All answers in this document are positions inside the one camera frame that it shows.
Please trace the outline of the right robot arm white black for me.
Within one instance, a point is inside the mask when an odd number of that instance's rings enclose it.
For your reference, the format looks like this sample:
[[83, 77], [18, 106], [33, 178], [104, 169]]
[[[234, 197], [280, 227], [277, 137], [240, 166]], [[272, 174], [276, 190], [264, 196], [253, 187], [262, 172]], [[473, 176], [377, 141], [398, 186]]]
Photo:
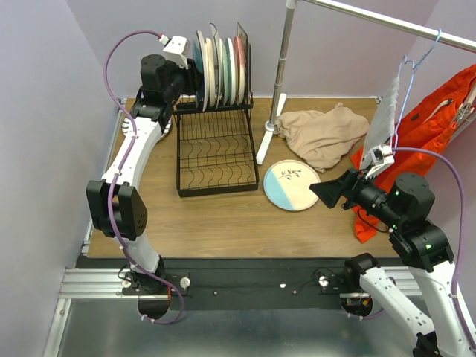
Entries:
[[408, 267], [428, 312], [418, 309], [368, 253], [345, 261], [338, 280], [344, 290], [369, 294], [405, 333], [413, 356], [474, 356], [475, 325], [454, 280], [457, 267], [448, 238], [428, 219], [435, 196], [426, 179], [403, 173], [386, 192], [349, 169], [309, 189], [328, 208], [345, 198], [343, 209], [358, 206], [388, 227], [392, 248]]

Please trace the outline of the white blue striped plate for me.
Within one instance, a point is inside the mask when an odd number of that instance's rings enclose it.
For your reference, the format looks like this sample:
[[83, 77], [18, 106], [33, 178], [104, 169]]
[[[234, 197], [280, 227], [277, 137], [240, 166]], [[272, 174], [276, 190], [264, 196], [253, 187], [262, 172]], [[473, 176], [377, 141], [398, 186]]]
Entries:
[[[128, 118], [124, 118], [121, 124], [121, 131], [123, 135], [126, 135], [131, 128], [132, 128], [132, 124], [130, 120]], [[167, 125], [165, 126], [165, 129], [163, 130], [161, 134], [161, 137], [158, 140], [161, 141], [163, 138], [165, 138], [169, 134], [171, 128], [172, 128], [172, 119], [169, 119], [169, 121], [167, 122]]]

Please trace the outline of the cream blue leaf plate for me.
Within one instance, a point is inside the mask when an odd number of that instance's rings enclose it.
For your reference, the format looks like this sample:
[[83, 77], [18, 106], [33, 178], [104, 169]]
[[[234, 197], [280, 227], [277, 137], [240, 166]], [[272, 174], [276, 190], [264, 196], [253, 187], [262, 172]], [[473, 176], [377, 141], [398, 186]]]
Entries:
[[280, 209], [302, 211], [318, 202], [318, 197], [309, 186], [320, 182], [319, 175], [308, 164], [286, 159], [268, 168], [263, 189], [267, 198]]

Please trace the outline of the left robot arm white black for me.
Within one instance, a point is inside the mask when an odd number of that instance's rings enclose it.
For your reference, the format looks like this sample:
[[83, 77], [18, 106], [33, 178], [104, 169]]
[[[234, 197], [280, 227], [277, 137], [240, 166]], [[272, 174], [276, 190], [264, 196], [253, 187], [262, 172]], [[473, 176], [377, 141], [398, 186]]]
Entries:
[[101, 180], [87, 184], [86, 197], [94, 228], [129, 260], [132, 282], [156, 295], [167, 289], [164, 262], [145, 234], [148, 213], [138, 187], [152, 149], [170, 130], [174, 105], [183, 94], [194, 95], [203, 76], [193, 59], [181, 68], [158, 54], [141, 60], [140, 74], [123, 143]]

